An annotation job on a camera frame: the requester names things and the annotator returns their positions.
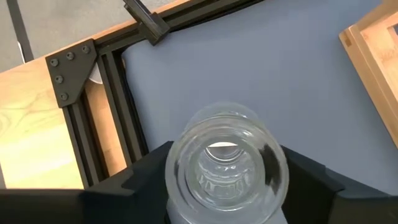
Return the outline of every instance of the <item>bolt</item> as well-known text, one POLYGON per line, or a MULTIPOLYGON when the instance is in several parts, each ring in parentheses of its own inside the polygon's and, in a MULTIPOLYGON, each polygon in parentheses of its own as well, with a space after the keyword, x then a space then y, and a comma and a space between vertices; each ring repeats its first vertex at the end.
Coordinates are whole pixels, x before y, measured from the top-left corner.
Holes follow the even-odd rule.
POLYGON ((90 52, 90 47, 87 46, 87 45, 84 45, 84 46, 81 48, 81 51, 83 51, 84 54, 88 54, 88 53, 90 52))
POLYGON ((67 59, 68 60, 73 60, 75 58, 75 54, 73 52, 68 52, 67 53, 67 59))
POLYGON ((61 75, 57 75, 55 77, 55 82, 58 83, 58 84, 63 83, 63 77, 61 75))
POLYGON ((60 94, 60 98, 61 98, 61 100, 63 100, 63 101, 67 100, 67 99, 69 98, 68 93, 61 93, 61 94, 60 94))
POLYGON ((54 59, 51 59, 50 64, 51 64, 51 66, 56 67, 59 64, 59 61, 58 61, 58 59, 54 58, 54 59))

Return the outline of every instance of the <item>wooden tray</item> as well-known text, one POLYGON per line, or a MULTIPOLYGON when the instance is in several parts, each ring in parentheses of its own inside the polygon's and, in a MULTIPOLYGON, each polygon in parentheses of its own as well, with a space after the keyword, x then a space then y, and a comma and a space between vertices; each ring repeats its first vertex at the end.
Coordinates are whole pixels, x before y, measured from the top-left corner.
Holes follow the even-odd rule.
POLYGON ((398 147, 398 1, 385 0, 340 34, 391 138, 398 147))

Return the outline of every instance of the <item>clear glass jar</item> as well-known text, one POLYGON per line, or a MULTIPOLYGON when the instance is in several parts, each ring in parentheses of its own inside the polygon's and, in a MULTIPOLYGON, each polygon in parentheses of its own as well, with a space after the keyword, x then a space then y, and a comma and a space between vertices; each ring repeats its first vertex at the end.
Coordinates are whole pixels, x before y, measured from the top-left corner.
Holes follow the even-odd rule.
POLYGON ((236 103, 199 111, 167 157, 169 199, 192 224, 260 224, 281 207, 289 171, 257 115, 236 103))

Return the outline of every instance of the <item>black clamp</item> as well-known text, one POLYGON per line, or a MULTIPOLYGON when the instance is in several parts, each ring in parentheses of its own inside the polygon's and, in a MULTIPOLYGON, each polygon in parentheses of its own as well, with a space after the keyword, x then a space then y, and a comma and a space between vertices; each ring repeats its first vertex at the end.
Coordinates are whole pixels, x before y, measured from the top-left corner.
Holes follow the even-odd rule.
POLYGON ((169 25, 156 12, 150 13, 140 0, 123 1, 124 8, 139 23, 138 29, 153 46, 170 32, 169 25))

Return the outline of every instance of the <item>wood grain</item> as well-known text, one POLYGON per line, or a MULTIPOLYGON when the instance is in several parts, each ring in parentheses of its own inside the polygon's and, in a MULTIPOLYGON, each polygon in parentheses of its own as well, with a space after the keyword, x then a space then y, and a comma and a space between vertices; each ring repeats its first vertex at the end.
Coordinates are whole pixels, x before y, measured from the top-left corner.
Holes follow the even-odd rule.
POLYGON ((0 74, 0 91, 0 164, 6 187, 82 188, 44 58, 0 74))
MULTIPOLYGON (((155 12, 187 1, 172 2, 155 12)), ((89 38, 98 39, 133 23, 134 20, 124 22, 62 49, 89 38)), ((45 57, 0 73, 0 164, 4 180, 7 188, 82 189, 70 137, 62 110, 55 101, 45 57)), ((105 161, 112 175, 125 168, 126 163, 105 90, 103 85, 90 82, 85 89, 105 161)))

